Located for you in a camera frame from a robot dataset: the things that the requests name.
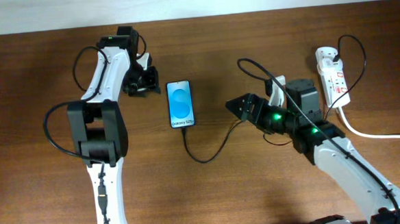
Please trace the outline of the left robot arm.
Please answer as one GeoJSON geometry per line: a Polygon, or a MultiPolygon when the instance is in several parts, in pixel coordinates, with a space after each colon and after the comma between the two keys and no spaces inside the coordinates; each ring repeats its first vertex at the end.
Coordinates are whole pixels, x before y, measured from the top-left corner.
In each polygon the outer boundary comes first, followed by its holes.
{"type": "Polygon", "coordinates": [[[151,55],[138,53],[140,42],[142,37],[130,26],[102,37],[95,46],[98,61],[91,83],[81,101],[67,107],[75,152],[82,157],[93,187],[97,224],[128,224],[122,170],[129,147],[119,96],[160,92],[151,55]]]}

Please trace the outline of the blue screen smartphone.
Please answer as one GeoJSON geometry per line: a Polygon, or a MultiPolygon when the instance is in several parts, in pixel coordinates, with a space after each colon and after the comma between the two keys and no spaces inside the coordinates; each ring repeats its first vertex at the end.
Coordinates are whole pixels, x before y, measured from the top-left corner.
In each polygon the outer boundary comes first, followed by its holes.
{"type": "Polygon", "coordinates": [[[171,127],[175,129],[195,125],[190,82],[188,80],[170,82],[166,85],[166,93],[168,93],[171,127]]]}

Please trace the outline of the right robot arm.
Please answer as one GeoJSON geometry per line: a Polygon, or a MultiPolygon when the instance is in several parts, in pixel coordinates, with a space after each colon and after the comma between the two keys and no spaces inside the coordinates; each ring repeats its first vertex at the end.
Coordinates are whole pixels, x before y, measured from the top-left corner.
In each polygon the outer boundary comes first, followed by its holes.
{"type": "Polygon", "coordinates": [[[282,91],[287,108],[270,105],[253,93],[225,106],[266,134],[288,134],[297,152],[338,183],[368,224],[400,224],[400,188],[368,163],[339,128],[323,119],[314,82],[292,80],[282,91]]]}

